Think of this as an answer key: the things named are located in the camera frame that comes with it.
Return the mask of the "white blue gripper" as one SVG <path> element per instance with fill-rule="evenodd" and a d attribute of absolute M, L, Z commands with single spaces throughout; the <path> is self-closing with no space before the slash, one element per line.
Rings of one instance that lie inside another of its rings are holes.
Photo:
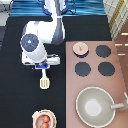
<path fill-rule="evenodd" d="M 49 65 L 47 63 L 42 64 L 42 65 L 35 65 L 35 69 L 39 70 L 39 69 L 48 69 Z"/>

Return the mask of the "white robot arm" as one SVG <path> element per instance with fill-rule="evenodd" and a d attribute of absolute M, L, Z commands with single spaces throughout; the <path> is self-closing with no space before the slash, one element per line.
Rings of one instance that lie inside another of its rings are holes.
<path fill-rule="evenodd" d="M 51 11 L 51 21 L 29 21 L 23 28 L 20 40 L 22 49 L 21 62 L 36 69 L 47 69 L 59 65 L 60 57 L 49 55 L 45 44 L 58 45 L 65 39 L 62 11 L 66 8 L 65 0 L 46 0 L 45 7 Z"/>

